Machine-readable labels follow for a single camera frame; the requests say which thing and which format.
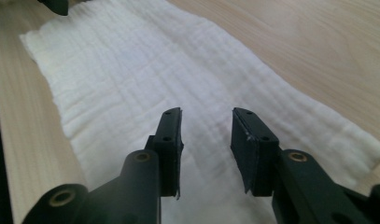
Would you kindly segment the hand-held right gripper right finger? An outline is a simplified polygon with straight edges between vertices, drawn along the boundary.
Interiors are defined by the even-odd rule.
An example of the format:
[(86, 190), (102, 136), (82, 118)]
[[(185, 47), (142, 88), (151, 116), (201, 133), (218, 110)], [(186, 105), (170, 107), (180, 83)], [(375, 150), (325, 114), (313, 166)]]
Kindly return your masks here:
[(239, 107), (233, 109), (231, 150), (245, 192), (250, 190), (255, 197), (271, 196), (279, 140), (254, 112)]

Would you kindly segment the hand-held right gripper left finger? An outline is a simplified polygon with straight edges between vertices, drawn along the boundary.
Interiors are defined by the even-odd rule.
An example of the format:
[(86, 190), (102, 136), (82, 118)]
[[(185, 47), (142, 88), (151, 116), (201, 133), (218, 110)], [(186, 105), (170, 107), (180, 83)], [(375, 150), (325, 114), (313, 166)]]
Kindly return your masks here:
[(180, 163), (184, 144), (181, 139), (182, 111), (180, 107), (162, 113), (157, 131), (146, 143), (146, 149), (158, 154), (161, 175), (161, 196), (180, 195)]

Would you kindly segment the pale cotton cloth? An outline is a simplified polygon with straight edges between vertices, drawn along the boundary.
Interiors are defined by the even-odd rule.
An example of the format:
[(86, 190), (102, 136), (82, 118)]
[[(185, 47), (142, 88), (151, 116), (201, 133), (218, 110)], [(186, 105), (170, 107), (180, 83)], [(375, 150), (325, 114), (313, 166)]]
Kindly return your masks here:
[(380, 162), (378, 140), (167, 0), (90, 0), (21, 41), (49, 83), (90, 189), (120, 173), (164, 111), (182, 110), (181, 196), (163, 200), (162, 224), (275, 224), (270, 200), (244, 191), (230, 149), (236, 107), (346, 187)]

